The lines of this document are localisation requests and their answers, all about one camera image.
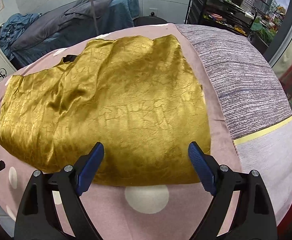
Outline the gold satin padded jacket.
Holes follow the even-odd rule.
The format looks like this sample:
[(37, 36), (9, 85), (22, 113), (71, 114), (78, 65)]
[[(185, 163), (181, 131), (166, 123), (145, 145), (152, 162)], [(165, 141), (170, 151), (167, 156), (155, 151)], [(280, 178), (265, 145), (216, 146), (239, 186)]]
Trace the gold satin padded jacket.
[(14, 75), (1, 103), (8, 153), (53, 173), (100, 142), (101, 185), (197, 183), (193, 141), (210, 152), (202, 85), (174, 35), (92, 40), (50, 69)]

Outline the pink polka dot bedsheet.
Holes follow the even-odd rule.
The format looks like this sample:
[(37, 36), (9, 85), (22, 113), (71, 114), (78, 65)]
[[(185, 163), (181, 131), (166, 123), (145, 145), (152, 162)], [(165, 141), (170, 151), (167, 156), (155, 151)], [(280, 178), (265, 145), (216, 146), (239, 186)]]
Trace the pink polka dot bedsheet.
[[(235, 171), (241, 164), (215, 89), (192, 44), (177, 25), (148, 25), (104, 35), (106, 40), (141, 35), (150, 39), (174, 35), (184, 57), (203, 86), (211, 134), (212, 155)], [(9, 79), (0, 82), (0, 108)], [(23, 192), (34, 168), (0, 146), (0, 222), (13, 231)], [(92, 184), (81, 201), (104, 239), (189, 239), (206, 213), (212, 196), (197, 184), (111, 187)]]

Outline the grey striped blanket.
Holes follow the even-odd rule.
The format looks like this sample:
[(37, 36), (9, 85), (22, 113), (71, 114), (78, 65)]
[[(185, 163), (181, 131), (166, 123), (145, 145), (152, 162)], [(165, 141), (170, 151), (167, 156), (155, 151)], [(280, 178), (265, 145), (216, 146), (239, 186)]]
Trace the grey striped blanket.
[(243, 36), (178, 25), (217, 94), (244, 172), (261, 173), (277, 222), (292, 205), (292, 110), (262, 54)]

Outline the grey blue massage bed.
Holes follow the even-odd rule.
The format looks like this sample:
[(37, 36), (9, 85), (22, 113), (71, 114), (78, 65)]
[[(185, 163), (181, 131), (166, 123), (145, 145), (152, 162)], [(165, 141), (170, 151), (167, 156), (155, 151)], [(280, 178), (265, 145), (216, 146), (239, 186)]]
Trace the grey blue massage bed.
[(76, 0), (44, 14), (14, 14), (0, 29), (0, 48), (20, 69), (43, 55), (131, 28), (139, 0)]

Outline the green potted plant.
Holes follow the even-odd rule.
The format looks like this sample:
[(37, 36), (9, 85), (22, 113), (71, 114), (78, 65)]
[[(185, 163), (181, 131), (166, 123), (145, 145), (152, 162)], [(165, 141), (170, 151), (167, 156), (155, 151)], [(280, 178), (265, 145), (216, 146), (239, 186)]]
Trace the green potted plant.
[(257, 17), (254, 20), (254, 23), (251, 26), (251, 30), (257, 34), (261, 40), (268, 46), (273, 41), (277, 32), (273, 29), (268, 28), (265, 24), (262, 23), (262, 19)]

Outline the black metal shelf cart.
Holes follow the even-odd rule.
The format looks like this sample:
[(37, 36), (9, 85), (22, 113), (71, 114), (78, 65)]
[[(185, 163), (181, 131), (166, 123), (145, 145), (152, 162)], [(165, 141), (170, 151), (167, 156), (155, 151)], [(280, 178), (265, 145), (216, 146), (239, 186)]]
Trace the black metal shelf cart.
[(205, 25), (248, 37), (256, 14), (228, 0), (189, 0), (185, 24)]

